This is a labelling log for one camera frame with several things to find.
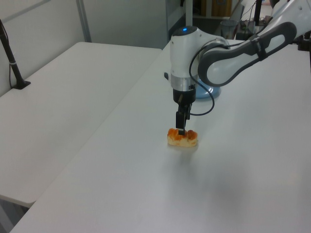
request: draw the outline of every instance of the bread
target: bread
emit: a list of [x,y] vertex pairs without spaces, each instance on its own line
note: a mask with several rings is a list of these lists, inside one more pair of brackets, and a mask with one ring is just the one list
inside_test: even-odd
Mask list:
[[169,129],[167,134],[167,142],[173,146],[194,147],[197,141],[198,134],[193,130],[185,131],[185,135],[179,135],[178,129]]

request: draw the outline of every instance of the white wall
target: white wall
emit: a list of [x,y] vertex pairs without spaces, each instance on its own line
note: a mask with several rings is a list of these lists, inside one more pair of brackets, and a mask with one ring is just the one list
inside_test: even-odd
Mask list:
[[[24,79],[75,43],[84,41],[75,0],[50,0],[4,26]],[[8,74],[9,63],[0,43],[0,96],[9,90]]]
[[164,48],[166,0],[84,0],[92,42]]
[[184,14],[184,7],[180,6],[180,0],[167,0],[167,15],[168,15],[168,28],[170,29]]

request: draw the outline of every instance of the shelving unit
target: shelving unit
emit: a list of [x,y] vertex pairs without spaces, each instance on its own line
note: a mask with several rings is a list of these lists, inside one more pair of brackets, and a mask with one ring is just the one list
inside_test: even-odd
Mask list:
[[239,2],[239,0],[202,0],[201,15],[193,15],[193,18],[230,19],[233,9]]

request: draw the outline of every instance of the white robotic arm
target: white robotic arm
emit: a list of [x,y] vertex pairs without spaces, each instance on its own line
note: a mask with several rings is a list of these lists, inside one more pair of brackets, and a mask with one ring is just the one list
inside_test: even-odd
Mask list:
[[311,30],[311,0],[282,0],[275,5],[272,20],[258,35],[230,49],[228,42],[209,35],[196,27],[177,30],[171,39],[171,86],[178,103],[176,127],[184,134],[195,101],[195,81],[190,77],[190,63],[204,47],[191,66],[194,79],[198,77],[210,86],[231,82],[244,69],[262,61],[290,44],[296,37]]

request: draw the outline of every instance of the white tabletop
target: white tabletop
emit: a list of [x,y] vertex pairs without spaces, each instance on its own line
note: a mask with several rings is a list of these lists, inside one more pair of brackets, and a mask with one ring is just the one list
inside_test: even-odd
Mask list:
[[31,206],[161,50],[78,43],[0,98],[0,198]]
[[309,54],[287,46],[222,87],[187,122],[192,149],[167,145],[168,70],[169,46],[12,233],[310,232]]

